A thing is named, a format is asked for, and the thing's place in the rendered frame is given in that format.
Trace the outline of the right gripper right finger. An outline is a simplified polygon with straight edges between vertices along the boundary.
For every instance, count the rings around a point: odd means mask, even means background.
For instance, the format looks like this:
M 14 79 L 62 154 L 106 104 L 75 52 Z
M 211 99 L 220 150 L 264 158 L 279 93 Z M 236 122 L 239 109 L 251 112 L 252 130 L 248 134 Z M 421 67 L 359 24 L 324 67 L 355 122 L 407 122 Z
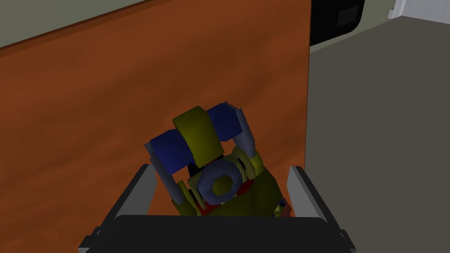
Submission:
M 296 166 L 290 166 L 289 168 L 287 191 L 295 217 L 318 217 L 326 220 Z

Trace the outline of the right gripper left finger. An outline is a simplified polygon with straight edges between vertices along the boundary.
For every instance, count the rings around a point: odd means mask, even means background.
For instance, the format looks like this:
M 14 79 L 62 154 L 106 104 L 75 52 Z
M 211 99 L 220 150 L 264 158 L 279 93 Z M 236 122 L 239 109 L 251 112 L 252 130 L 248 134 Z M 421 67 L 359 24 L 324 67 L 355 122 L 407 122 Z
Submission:
M 156 186 L 153 165 L 142 165 L 114 205 L 113 218 L 121 215 L 146 215 Z

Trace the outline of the yellow and blue toy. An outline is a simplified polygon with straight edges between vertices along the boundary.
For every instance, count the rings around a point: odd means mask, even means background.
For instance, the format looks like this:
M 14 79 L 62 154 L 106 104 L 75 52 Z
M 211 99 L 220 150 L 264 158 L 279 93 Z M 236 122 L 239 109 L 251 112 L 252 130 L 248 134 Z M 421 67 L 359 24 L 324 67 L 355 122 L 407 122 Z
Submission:
M 291 206 L 265 168 L 241 108 L 196 106 L 145 144 L 184 216 L 289 217 Z

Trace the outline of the brown wooden table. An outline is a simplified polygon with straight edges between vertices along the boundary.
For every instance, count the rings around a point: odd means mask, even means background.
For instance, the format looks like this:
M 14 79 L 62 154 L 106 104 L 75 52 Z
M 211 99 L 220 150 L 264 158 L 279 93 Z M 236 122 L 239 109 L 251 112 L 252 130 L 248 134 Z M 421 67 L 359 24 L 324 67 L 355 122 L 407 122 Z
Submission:
M 304 164 L 311 0 L 152 0 L 0 52 L 0 253 L 77 253 L 195 106 L 241 107 L 284 194 Z

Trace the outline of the black appliance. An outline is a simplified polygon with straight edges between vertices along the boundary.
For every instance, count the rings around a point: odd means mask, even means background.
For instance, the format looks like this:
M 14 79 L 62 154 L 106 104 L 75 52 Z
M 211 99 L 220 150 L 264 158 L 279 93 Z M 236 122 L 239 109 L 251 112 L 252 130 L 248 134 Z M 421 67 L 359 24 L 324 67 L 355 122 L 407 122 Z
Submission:
M 361 21 L 365 0 L 312 0 L 310 46 L 348 34 Z

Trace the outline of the white furniture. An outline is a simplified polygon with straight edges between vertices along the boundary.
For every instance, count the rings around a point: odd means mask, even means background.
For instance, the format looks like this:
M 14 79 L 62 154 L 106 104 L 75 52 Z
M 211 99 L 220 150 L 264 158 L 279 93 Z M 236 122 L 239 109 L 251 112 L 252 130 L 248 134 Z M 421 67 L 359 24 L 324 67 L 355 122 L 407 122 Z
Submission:
M 388 19 L 400 16 L 450 24 L 450 0 L 396 0 Z

